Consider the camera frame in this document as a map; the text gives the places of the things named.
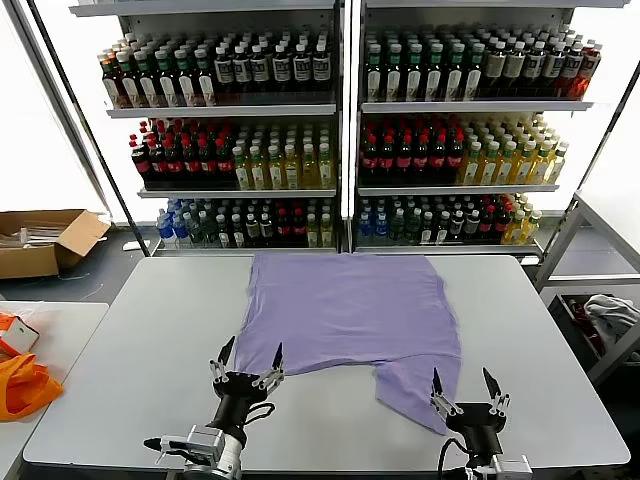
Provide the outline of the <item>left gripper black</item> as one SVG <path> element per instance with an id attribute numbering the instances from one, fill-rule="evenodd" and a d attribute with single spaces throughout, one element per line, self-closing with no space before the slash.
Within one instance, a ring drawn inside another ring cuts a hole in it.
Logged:
<path id="1" fill-rule="evenodd" d="M 228 435 L 244 435 L 247 424 L 267 418 L 274 411 L 274 404 L 266 401 L 266 390 L 275 390 L 284 381 L 283 344 L 279 344 L 271 368 L 258 376 L 239 372 L 227 374 L 226 366 L 234 342 L 232 336 L 218 357 L 209 360 L 214 391 L 220 399 L 212 427 Z"/>

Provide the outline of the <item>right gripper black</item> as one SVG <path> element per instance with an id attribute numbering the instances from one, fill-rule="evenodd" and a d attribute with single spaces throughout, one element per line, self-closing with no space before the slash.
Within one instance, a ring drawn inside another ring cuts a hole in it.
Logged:
<path id="1" fill-rule="evenodd" d="M 503 391 L 487 368 L 483 369 L 485 384 L 491 400 L 488 403 L 461 403 L 459 406 L 444 394 L 441 379 L 433 369 L 430 403 L 441 417 L 447 417 L 446 426 L 464 440 L 469 455 L 502 454 L 498 434 L 505 427 L 505 414 L 510 405 L 510 394 Z"/>

